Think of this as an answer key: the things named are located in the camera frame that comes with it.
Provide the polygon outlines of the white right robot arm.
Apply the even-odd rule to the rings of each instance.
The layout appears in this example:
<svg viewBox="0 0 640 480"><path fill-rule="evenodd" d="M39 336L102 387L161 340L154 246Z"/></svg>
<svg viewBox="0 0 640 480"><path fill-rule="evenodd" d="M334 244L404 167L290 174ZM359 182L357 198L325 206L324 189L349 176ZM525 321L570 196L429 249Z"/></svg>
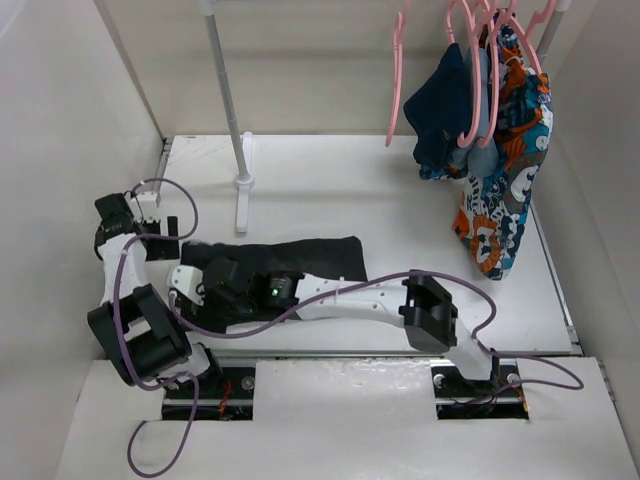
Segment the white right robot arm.
<svg viewBox="0 0 640 480"><path fill-rule="evenodd" d="M481 298L487 295L450 274L409 270L356 282L298 271L261 273L229 258L185 272L188 284L179 292L199 313L213 309L234 323L281 323L292 317L376 321L403 330L413 349L443 355L471 392L486 393L498 382L489 350L460 320L452 294L441 283L455 283Z"/></svg>

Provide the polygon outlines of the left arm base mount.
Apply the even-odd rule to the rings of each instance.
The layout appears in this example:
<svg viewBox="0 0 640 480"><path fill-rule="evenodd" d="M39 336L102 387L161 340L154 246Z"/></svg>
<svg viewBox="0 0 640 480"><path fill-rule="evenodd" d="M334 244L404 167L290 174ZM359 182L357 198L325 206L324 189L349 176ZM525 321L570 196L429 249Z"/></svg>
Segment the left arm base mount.
<svg viewBox="0 0 640 480"><path fill-rule="evenodd" d="M256 368L254 365L222 367L221 380L201 379L195 420L249 421L253 418ZM161 407L163 420L186 421L194 399L192 381L165 391Z"/></svg>

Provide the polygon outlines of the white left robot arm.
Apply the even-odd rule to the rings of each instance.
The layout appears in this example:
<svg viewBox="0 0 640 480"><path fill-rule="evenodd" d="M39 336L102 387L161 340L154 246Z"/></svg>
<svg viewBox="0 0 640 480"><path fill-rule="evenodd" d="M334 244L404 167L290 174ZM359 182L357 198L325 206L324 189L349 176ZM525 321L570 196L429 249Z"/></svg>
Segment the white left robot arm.
<svg viewBox="0 0 640 480"><path fill-rule="evenodd" d="M94 202L100 223L94 252L102 261L105 289L87 322L122 380L130 386L174 378L204 397L223 387L224 372L210 349L186 331L146 275L145 263L179 257L178 219L136 216L131 195L113 193Z"/></svg>

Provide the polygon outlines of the black trousers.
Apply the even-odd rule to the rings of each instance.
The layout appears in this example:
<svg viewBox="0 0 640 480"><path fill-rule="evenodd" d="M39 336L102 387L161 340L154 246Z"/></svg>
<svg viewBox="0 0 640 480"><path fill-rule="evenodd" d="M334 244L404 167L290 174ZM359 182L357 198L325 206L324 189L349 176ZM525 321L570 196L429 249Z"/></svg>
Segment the black trousers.
<svg viewBox="0 0 640 480"><path fill-rule="evenodd" d="M182 246L181 263L200 270L218 257L234 260L260 274L295 271L321 278L364 282L368 279L360 239L355 236L329 239L304 239L279 244L225 243L209 244L188 241ZM233 308L207 299L199 306L180 294L176 306L190 323L216 333L233 325L268 322L284 310L253 304Z"/></svg>

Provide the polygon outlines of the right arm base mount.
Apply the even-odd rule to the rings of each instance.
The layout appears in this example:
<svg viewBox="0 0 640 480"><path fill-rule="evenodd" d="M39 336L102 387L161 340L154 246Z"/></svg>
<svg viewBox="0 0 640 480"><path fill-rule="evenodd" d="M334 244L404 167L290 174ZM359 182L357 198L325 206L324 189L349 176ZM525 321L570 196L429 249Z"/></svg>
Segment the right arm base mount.
<svg viewBox="0 0 640 480"><path fill-rule="evenodd" d="M528 420L528 405L521 387L506 387L519 380L515 364L501 365L490 380L467 380L454 366L432 369L438 420Z"/></svg>

